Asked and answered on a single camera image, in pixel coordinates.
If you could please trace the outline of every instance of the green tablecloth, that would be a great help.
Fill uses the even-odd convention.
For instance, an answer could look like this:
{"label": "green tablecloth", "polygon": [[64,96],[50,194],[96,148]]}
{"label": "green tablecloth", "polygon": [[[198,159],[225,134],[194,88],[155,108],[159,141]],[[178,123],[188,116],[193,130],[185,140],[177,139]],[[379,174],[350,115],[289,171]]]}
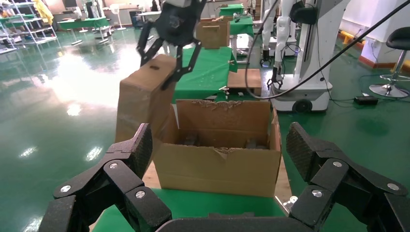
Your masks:
{"label": "green tablecloth", "polygon": [[[24,19],[32,19],[34,17],[35,17],[35,15],[32,15],[32,14],[30,14],[30,15],[26,14],[26,15],[23,16]],[[20,27],[20,26],[24,25],[23,22],[19,22],[19,23],[9,22],[12,19],[17,19],[18,20],[18,19],[21,19],[21,17],[19,15],[14,15],[14,16],[7,17],[7,18],[0,18],[0,23],[3,24],[3,26],[5,26],[6,28],[12,28],[13,26],[14,27]]]}
{"label": "green tablecloth", "polygon": [[239,20],[239,22],[235,22],[235,20],[230,22],[230,34],[231,35],[238,35],[238,34],[248,34],[253,37],[253,20],[252,17],[243,17]]}
{"label": "green tablecloth", "polygon": [[219,16],[233,16],[234,13],[242,14],[243,10],[243,4],[230,4],[227,7],[221,7]]}
{"label": "green tablecloth", "polygon": [[[194,48],[183,50],[183,66],[187,66]],[[238,66],[230,47],[202,48],[192,72],[182,76],[175,87],[176,99],[205,99],[220,92],[228,84],[229,71],[237,72]]]}
{"label": "green tablecloth", "polygon": [[110,23],[106,17],[101,18],[86,18],[83,21],[63,21],[59,22],[61,29],[73,29],[73,28],[100,28],[109,26]]}
{"label": "green tablecloth", "polygon": [[[172,211],[172,218],[207,217],[208,213],[239,215],[254,212],[255,216],[284,216],[273,198],[227,194],[153,189]],[[133,232],[115,206],[108,208],[93,232]]]}

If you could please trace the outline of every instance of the chrome stool base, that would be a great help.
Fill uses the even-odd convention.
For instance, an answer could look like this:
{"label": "chrome stool base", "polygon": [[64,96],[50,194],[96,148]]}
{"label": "chrome stool base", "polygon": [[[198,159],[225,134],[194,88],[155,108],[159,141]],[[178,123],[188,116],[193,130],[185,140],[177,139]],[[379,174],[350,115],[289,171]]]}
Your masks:
{"label": "chrome stool base", "polygon": [[409,95],[406,89],[398,88],[390,84],[377,84],[369,86],[369,89],[376,94],[389,98],[405,98]]}
{"label": "chrome stool base", "polygon": [[402,76],[402,75],[397,75],[396,79],[394,79],[393,75],[391,74],[383,74],[383,75],[380,75],[380,78],[384,80],[388,80],[388,81],[410,81],[410,77]]}

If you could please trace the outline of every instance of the table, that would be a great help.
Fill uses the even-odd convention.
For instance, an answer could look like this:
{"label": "table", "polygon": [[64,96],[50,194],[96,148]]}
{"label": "table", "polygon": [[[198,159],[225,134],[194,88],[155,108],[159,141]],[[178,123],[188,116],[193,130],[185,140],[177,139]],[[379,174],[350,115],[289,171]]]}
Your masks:
{"label": "table", "polygon": [[161,11],[151,11],[151,12],[141,13],[138,16],[142,17],[143,22],[146,22],[147,20],[155,22],[155,20],[157,20],[157,18],[160,17],[160,14],[161,14]]}
{"label": "table", "polygon": [[[184,49],[182,63],[187,66],[194,48]],[[182,76],[175,87],[173,103],[180,99],[205,99],[227,86],[229,71],[238,66],[230,47],[202,48],[192,72]]]}
{"label": "table", "polygon": [[243,11],[243,4],[230,4],[227,7],[221,7],[219,16],[233,16],[234,13],[242,14]]}
{"label": "table", "polygon": [[[61,29],[64,29],[64,30],[74,29],[74,28],[99,28],[101,39],[102,39],[99,43],[101,44],[101,43],[108,41],[108,39],[104,39],[103,32],[101,30],[102,27],[106,27],[110,25],[106,17],[86,18],[85,20],[81,20],[81,21],[67,20],[64,22],[58,22],[58,24],[60,25]],[[82,40],[77,40],[74,30],[71,30],[71,33],[75,39],[75,42],[71,43],[71,45],[77,45],[82,42]]]}
{"label": "table", "polygon": [[[236,40],[238,38],[238,34],[247,34],[252,37],[253,39],[253,20],[252,17],[241,17],[238,22],[235,22],[235,19],[230,22],[230,34],[233,35],[232,37],[232,52],[234,57],[236,58],[237,55],[237,43]],[[246,60],[238,61],[239,64],[246,64]]]}
{"label": "table", "polygon": [[253,37],[253,20],[251,16],[242,17],[240,18],[239,22],[232,20],[230,24],[231,35],[248,34],[249,36]]}
{"label": "table", "polygon": [[[254,212],[258,217],[284,216],[273,198],[154,188],[152,190],[170,208],[172,218],[207,217],[208,213],[240,215],[245,212]],[[106,209],[93,230],[93,232],[133,231],[115,206]]]}

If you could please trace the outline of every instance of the fan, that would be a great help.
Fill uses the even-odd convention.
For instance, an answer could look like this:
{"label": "fan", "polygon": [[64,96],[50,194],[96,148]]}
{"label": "fan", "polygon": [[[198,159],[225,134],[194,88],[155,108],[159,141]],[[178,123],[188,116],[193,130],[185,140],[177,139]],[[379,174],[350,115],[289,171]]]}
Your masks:
{"label": "fan", "polygon": [[119,4],[111,4],[110,10],[113,14],[118,15],[119,28],[117,30],[125,30],[126,28],[122,27],[121,20],[119,19]]}

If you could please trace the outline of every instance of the black stool seat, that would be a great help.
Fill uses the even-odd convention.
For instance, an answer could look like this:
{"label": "black stool seat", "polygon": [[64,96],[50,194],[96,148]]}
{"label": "black stool seat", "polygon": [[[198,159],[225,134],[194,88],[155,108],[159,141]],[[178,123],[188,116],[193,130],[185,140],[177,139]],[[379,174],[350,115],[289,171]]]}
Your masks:
{"label": "black stool seat", "polygon": [[391,48],[410,50],[410,27],[399,28],[389,36],[386,45]]}

